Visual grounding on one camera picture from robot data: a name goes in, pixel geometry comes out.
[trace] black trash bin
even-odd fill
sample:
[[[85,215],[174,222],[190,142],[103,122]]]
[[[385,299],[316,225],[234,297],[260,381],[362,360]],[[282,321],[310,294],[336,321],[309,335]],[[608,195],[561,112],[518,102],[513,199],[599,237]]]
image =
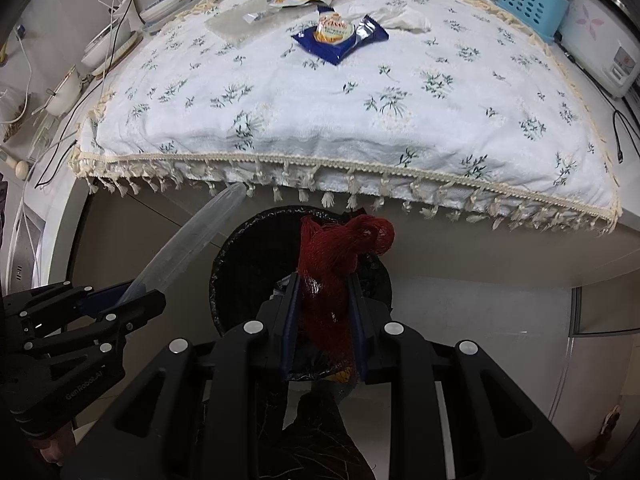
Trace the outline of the black trash bin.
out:
[[[361,213],[339,215],[311,206],[284,206],[263,211],[240,225],[220,249],[211,271],[209,302],[220,335],[255,319],[276,282],[296,270],[303,217],[313,215],[319,224],[345,224]],[[380,259],[372,253],[361,254],[357,273],[363,295],[385,303],[391,311],[391,280]],[[318,380],[343,366],[316,348],[302,330],[298,332],[290,380]]]

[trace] red mesh bag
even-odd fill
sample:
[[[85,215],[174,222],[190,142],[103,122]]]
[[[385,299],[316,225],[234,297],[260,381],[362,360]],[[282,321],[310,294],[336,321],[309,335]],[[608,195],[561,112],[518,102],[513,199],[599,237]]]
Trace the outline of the red mesh bag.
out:
[[[300,325],[309,339],[335,360],[352,360],[346,277],[358,255],[385,253],[394,241],[388,220],[360,215],[345,225],[302,219],[298,274],[303,283]]]

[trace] white tablecloth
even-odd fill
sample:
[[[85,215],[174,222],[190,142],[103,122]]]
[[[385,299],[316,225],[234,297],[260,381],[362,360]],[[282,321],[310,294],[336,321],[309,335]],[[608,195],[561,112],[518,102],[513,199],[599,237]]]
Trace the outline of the white tablecloth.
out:
[[[273,186],[276,200],[278,186],[301,200],[319,189],[326,206],[333,192],[348,192],[348,207],[364,193],[494,228],[614,226],[616,184],[588,113],[508,13],[485,0],[343,1],[338,12],[406,5],[431,30],[389,30],[333,66],[291,37],[313,8],[239,48],[205,26],[246,1],[204,5],[136,53],[82,124],[78,177],[134,190],[139,177],[213,191],[243,181]]]

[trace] robotic hand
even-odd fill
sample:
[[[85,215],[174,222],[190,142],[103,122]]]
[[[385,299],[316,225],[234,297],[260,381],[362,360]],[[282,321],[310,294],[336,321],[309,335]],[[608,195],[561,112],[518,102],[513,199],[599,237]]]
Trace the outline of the robotic hand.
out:
[[[426,341],[392,322],[384,304],[364,298],[357,275],[348,289],[359,377],[392,383],[390,479],[447,479],[436,381],[457,478],[588,478],[545,415],[477,344]],[[263,303],[257,319],[215,344],[171,341],[80,442],[63,480],[257,479],[255,381],[287,377],[301,290],[294,273],[284,296]]]
[[[152,291],[115,306],[128,286],[95,292],[64,282],[4,298],[0,392],[29,439],[49,438],[124,377],[127,333],[165,305],[164,295]],[[95,322],[62,332],[82,316]]]

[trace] black cable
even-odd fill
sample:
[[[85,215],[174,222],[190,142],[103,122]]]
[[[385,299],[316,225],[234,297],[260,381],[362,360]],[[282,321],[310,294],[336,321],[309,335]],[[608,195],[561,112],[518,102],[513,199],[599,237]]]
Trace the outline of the black cable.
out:
[[[633,111],[633,108],[629,104],[629,101],[626,98],[626,96],[622,96],[622,102],[625,104],[626,109],[629,110],[629,113],[634,118],[634,122],[636,123],[636,126],[638,127],[638,131],[640,132],[640,121],[638,121],[638,117],[636,117],[636,113]]]
[[[87,94],[80,99],[80,101],[78,102],[78,104],[74,107],[74,109],[69,113],[68,117],[69,120],[66,122],[65,127],[62,129],[62,133],[60,133],[60,139],[62,140],[62,137],[65,134],[66,129],[69,126],[69,123],[71,122],[71,119],[73,119],[74,114],[76,113],[76,110],[78,110],[78,107],[84,103],[84,101],[95,91],[96,88],[100,88],[100,85],[95,86],[93,89],[91,89],[89,92],[87,92]],[[58,152],[58,148],[60,147],[60,140],[58,141],[58,145],[56,146],[56,149],[53,151],[53,155],[51,156],[51,159],[49,160],[49,163],[47,164],[47,167],[44,169],[44,171],[42,172],[42,174],[40,175],[37,183],[35,186],[33,186],[33,189],[36,189],[38,186],[42,185],[42,178],[45,176],[45,174],[47,173],[47,171],[49,170],[49,167],[51,166],[51,163],[53,162],[53,159],[56,158],[56,153]]]
[[[122,15],[122,17],[120,19],[120,23],[118,23],[118,27],[116,28],[116,33],[115,33],[114,38],[113,38],[113,45],[111,45],[111,59],[109,60],[108,68],[105,67],[104,71],[102,72],[102,77],[107,77],[107,73],[109,72],[109,70],[111,69],[111,66],[113,65],[113,57],[114,57],[114,55],[116,53],[116,41],[118,41],[118,32],[120,31],[120,27],[122,26],[122,22],[124,22],[124,20],[126,18],[127,12],[129,12],[129,9],[131,7],[132,2],[133,2],[133,0],[129,0],[129,3],[127,4],[127,9],[125,9],[125,11],[124,11],[124,13],[123,13],[123,15]],[[87,95],[85,95],[82,98],[82,100],[74,107],[73,111],[68,115],[69,120],[66,122],[65,127],[62,129],[62,132],[60,133],[60,140],[62,140],[62,138],[63,138],[63,136],[65,134],[65,131],[68,128],[68,126],[69,126],[69,124],[71,122],[71,119],[73,118],[74,114],[76,113],[76,110],[78,110],[78,107],[84,102],[85,99],[87,99],[89,97],[89,95],[91,95],[94,92],[94,90],[96,88],[100,88],[100,84],[95,86],[89,93],[87,93]],[[46,182],[42,182],[43,177],[45,176],[45,174],[49,170],[49,167],[51,166],[51,163],[53,162],[53,160],[56,158],[56,155],[58,154],[59,146],[60,146],[60,144],[58,144],[56,146],[56,149],[53,151],[53,155],[51,155],[51,159],[49,160],[49,163],[47,164],[47,167],[44,169],[44,171],[40,175],[38,181],[36,182],[36,185],[33,186],[33,189],[36,189],[38,186],[42,186],[42,187],[46,186],[47,184],[49,184],[52,181],[53,177],[56,176],[56,172],[58,171],[60,163],[58,163],[58,166],[56,167],[56,171],[54,172],[53,176],[49,180],[47,180]]]
[[[69,152],[69,150],[74,147],[76,145],[76,142],[78,142],[77,140],[74,140],[65,150],[65,153],[62,154],[62,156],[60,157],[60,160],[58,161],[58,164],[56,166],[56,169],[53,170],[53,175],[51,175],[51,178],[49,180],[47,180],[46,182],[43,182],[41,184],[36,184],[36,186],[42,186],[45,187],[47,184],[50,184],[50,182],[56,177],[56,174],[58,173],[58,170],[60,169],[60,165],[62,164],[62,161],[65,160],[65,156],[66,154]]]
[[[626,132],[627,132],[627,134],[629,136],[629,139],[631,140],[631,144],[633,145],[634,150],[636,150],[636,153],[638,154],[638,158],[640,158],[640,151],[638,150],[638,147],[636,146],[636,143],[634,142],[634,138],[631,135],[631,132],[633,132],[635,134],[635,136],[638,138],[638,140],[640,140],[640,135],[635,130],[635,128],[631,125],[631,122],[629,121],[628,117],[625,114],[623,114],[620,110],[618,110],[618,108],[616,107],[615,104],[613,104],[611,99],[609,99],[609,97],[605,93],[604,88],[602,87],[602,85],[589,72],[587,72],[578,63],[575,62],[575,57],[572,56],[569,53],[569,51],[567,49],[565,49],[565,47],[562,46],[561,43],[559,43],[559,41],[556,41],[556,44],[564,52],[564,55],[566,56],[566,58],[569,61],[571,61],[575,66],[577,66],[582,71],[582,73],[585,76],[587,76],[593,82],[595,87],[598,89],[598,92],[600,92],[602,97],[604,97],[605,101],[607,103],[609,103],[609,106],[611,106],[613,108],[613,113],[611,115],[611,121],[612,121],[612,124],[613,124],[613,134],[616,137],[616,150],[618,152],[618,163],[621,164],[622,161],[623,161],[622,148],[620,147],[620,137],[618,136],[618,128],[616,126],[616,118],[618,118],[618,117],[622,120],[622,125],[625,127],[625,130],[626,130]],[[626,108],[631,112],[631,115],[633,116],[634,121],[636,122],[636,126],[638,127],[638,130],[640,131],[640,122],[638,121],[638,118],[636,117],[636,114],[634,113],[634,111],[631,109],[631,106],[629,105],[629,102],[626,100],[626,98],[624,96],[622,97],[622,101],[626,105]]]

